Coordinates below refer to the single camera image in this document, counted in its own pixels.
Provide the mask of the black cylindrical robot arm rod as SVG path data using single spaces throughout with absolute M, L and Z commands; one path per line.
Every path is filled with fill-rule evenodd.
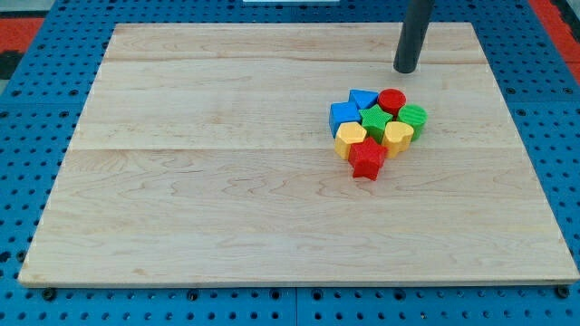
M 393 68 L 396 72 L 416 70 L 430 24 L 435 0 L 410 0 L 404 17 Z

